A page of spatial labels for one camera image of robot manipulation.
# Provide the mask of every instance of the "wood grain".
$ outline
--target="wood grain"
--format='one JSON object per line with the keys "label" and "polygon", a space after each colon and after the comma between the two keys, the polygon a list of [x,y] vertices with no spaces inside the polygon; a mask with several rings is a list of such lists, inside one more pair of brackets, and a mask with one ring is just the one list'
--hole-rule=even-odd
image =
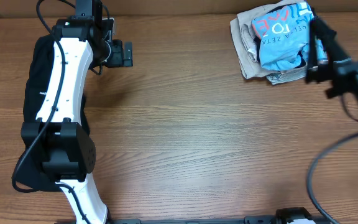
{"label": "wood grain", "polygon": [[[321,15],[358,59],[358,13]],[[135,66],[89,73],[85,87],[98,152],[94,178],[114,218],[239,218],[284,207],[317,214],[306,170],[358,124],[324,97],[328,83],[244,81],[233,18],[116,17],[117,38],[134,44]],[[63,194],[20,194],[10,185],[24,147],[32,51],[45,34],[37,19],[0,19],[0,223],[73,218]],[[358,116],[351,96],[349,107]],[[314,187],[335,218],[358,223],[358,140],[321,162]]]}
{"label": "wood grain", "polygon": [[[197,15],[237,14],[277,0],[104,0],[112,15]],[[316,12],[358,11],[358,0],[310,0]],[[37,17],[34,0],[0,0],[0,17]],[[67,17],[73,9],[58,1],[46,1],[41,6],[45,17]]]}

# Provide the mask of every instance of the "wood surface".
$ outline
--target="wood surface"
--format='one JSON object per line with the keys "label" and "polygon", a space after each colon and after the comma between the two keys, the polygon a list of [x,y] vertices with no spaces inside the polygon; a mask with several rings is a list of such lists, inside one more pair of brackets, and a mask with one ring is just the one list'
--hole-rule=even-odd
{"label": "wood surface", "polygon": [[[321,15],[358,59],[358,13]],[[244,81],[229,28],[234,18],[116,17],[116,38],[133,42],[134,67],[89,72],[85,84],[94,178],[114,218],[240,218],[285,207],[318,214],[306,170],[358,124],[337,99],[326,99],[328,83]],[[74,218],[61,192],[11,187],[24,150],[25,82],[35,41],[45,34],[37,19],[0,19],[1,224]],[[358,223],[358,140],[320,162],[314,190],[335,218]]]}
{"label": "wood surface", "polygon": [[[240,13],[279,0],[104,0],[112,15],[190,15]],[[35,0],[0,0],[0,17],[37,17]],[[310,0],[316,12],[358,11],[358,0]],[[70,16],[73,9],[56,0],[41,5],[45,17]]]}

